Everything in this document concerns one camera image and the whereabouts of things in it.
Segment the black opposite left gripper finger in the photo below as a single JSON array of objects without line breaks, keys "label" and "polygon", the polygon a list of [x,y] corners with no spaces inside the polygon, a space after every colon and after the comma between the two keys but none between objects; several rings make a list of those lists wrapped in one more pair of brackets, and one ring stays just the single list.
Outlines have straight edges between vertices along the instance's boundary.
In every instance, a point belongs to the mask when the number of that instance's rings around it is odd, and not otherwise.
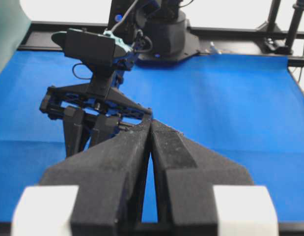
[{"label": "black opposite left gripper finger", "polygon": [[107,117],[105,115],[99,115],[91,131],[89,147],[93,147],[114,137],[119,132],[119,122],[120,118],[117,116]]},{"label": "black opposite left gripper finger", "polygon": [[66,157],[84,150],[84,115],[85,111],[80,108],[68,106],[64,110],[63,129]]}]

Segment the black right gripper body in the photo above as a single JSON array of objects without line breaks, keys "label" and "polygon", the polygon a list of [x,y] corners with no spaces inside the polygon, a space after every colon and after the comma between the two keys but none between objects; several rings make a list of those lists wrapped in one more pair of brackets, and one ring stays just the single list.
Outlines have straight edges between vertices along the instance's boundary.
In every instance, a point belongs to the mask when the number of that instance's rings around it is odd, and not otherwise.
[{"label": "black right gripper body", "polygon": [[119,86],[124,82],[124,71],[111,74],[93,74],[89,83],[47,88],[39,110],[50,119],[64,116],[63,102],[80,109],[90,109],[103,115],[120,114],[125,118],[142,120],[151,116],[152,110],[141,106],[124,95]]}]

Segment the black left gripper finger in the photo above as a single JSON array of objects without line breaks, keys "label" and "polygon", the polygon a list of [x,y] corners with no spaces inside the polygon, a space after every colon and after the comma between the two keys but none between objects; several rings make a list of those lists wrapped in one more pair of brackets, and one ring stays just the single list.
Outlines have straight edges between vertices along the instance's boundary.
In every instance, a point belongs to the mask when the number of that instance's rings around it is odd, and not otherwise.
[{"label": "black left gripper finger", "polygon": [[115,236],[142,218],[150,156],[150,118],[49,167],[40,185],[76,185],[75,236]]},{"label": "black left gripper finger", "polygon": [[158,221],[173,236],[216,236],[213,186],[253,185],[249,172],[158,120],[150,134]]}]

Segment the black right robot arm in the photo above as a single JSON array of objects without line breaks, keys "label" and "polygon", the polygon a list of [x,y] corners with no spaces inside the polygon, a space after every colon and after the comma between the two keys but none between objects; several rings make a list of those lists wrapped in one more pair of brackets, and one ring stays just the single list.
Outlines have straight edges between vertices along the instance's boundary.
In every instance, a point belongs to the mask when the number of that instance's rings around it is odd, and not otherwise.
[{"label": "black right robot arm", "polygon": [[104,33],[68,29],[52,41],[92,72],[89,83],[49,87],[40,105],[63,122],[66,159],[39,183],[78,188],[69,232],[217,235],[214,188],[253,186],[248,171],[154,120],[119,90],[138,59],[198,53],[179,1],[114,0]]}]

